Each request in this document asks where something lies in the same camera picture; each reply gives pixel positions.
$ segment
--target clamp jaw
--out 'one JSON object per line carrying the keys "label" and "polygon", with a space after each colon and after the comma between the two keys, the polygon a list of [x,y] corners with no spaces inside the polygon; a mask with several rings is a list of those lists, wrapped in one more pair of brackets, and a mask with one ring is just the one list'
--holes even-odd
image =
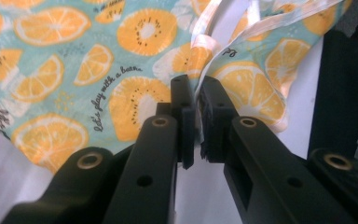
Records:
{"label": "clamp jaw", "polygon": [[[177,162],[194,162],[196,107],[186,75],[171,83],[172,102],[158,104],[133,146],[79,150],[3,223],[173,223]],[[239,117],[218,80],[202,85],[201,156],[225,164],[243,223],[358,223],[358,161],[327,149],[304,161],[262,121]]]}

